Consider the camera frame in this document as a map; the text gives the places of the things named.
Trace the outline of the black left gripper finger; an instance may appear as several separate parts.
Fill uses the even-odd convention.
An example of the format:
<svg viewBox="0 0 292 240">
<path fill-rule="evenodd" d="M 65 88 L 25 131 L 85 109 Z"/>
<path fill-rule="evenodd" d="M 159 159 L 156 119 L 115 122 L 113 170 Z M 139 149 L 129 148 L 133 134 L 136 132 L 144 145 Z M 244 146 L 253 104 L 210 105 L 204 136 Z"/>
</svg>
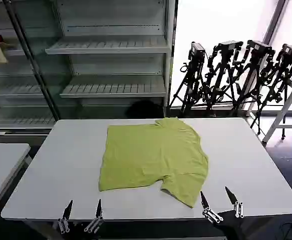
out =
<svg viewBox="0 0 292 240">
<path fill-rule="evenodd" d="M 95 218 L 84 228 L 84 232 L 97 232 L 99 230 L 103 223 L 102 212 L 102 202 L 101 199 L 99 199 Z"/>
<path fill-rule="evenodd" d="M 69 217 L 71 214 L 72 205 L 73 205 L 73 200 L 70 200 L 70 203 L 64 209 L 62 217 L 58 219 L 58 226 L 59 226 L 60 233 L 69 233 L 70 232 L 68 220 L 69 220 Z"/>
</svg>

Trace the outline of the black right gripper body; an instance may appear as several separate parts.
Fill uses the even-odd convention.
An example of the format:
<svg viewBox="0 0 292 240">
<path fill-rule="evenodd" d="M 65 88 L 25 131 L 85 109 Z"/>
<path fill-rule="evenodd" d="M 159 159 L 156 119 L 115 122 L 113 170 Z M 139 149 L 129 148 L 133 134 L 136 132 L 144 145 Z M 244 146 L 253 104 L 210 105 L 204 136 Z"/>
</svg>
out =
<svg viewBox="0 0 292 240">
<path fill-rule="evenodd" d="M 243 240 L 243 231 L 241 229 L 242 218 L 235 216 L 234 210 L 228 210 L 218 213 L 223 221 L 215 224 L 215 228 L 222 231 L 228 240 Z"/>
</svg>

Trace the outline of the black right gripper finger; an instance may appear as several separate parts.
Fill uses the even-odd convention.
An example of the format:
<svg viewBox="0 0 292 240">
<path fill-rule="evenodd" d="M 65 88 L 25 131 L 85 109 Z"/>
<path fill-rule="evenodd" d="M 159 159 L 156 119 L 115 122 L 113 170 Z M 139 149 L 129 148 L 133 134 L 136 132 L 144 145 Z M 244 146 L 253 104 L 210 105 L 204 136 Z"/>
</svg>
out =
<svg viewBox="0 0 292 240">
<path fill-rule="evenodd" d="M 200 192 L 200 197 L 201 197 L 201 204 L 203 207 L 203 211 L 202 211 L 203 216 L 207 220 L 209 220 L 211 223 L 221 223 L 223 221 L 223 217 L 221 217 L 218 213 L 216 213 L 210 208 L 207 202 L 207 199 L 202 191 Z"/>
<path fill-rule="evenodd" d="M 235 217 L 236 218 L 243 218 L 243 202 L 239 201 L 235 194 L 228 188 L 225 187 L 226 193 L 228 195 L 228 198 L 233 205 L 233 210 L 235 211 Z"/>
</svg>

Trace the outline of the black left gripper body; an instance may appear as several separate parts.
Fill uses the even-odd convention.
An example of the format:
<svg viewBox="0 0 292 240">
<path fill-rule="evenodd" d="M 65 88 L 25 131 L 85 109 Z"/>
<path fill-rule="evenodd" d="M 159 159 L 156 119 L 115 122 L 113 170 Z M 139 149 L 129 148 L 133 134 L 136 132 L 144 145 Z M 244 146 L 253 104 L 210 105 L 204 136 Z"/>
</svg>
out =
<svg viewBox="0 0 292 240">
<path fill-rule="evenodd" d="M 85 231 L 86 228 L 90 229 L 92 224 L 90 222 L 79 222 L 79 223 L 70 223 L 70 240 L 92 240 L 94 235 Z"/>
</svg>

